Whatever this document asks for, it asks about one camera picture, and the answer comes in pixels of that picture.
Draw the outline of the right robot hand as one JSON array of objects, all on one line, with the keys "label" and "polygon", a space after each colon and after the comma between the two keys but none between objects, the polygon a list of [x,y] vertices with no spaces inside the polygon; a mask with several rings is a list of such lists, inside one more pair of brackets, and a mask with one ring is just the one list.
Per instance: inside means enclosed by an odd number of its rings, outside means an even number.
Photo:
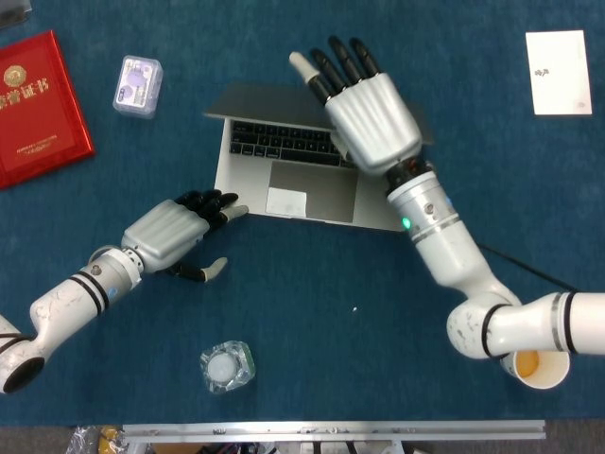
[{"label": "right robot hand", "polygon": [[328,39],[335,59],[314,48],[307,58],[293,51],[290,65],[323,106],[356,166],[383,175],[418,156],[421,129],[390,76],[358,38]]}]

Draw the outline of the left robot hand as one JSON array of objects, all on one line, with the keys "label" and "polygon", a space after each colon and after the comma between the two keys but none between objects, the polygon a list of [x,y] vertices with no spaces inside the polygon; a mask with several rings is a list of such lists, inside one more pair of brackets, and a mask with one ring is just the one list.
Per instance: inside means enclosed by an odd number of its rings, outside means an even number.
[{"label": "left robot hand", "polygon": [[226,267],[227,258],[219,257],[206,268],[187,264],[183,258],[209,234],[249,213],[249,207],[237,201],[237,194],[218,189],[193,190],[162,201],[125,230],[121,249],[136,254],[135,263],[144,273],[213,280]]}]

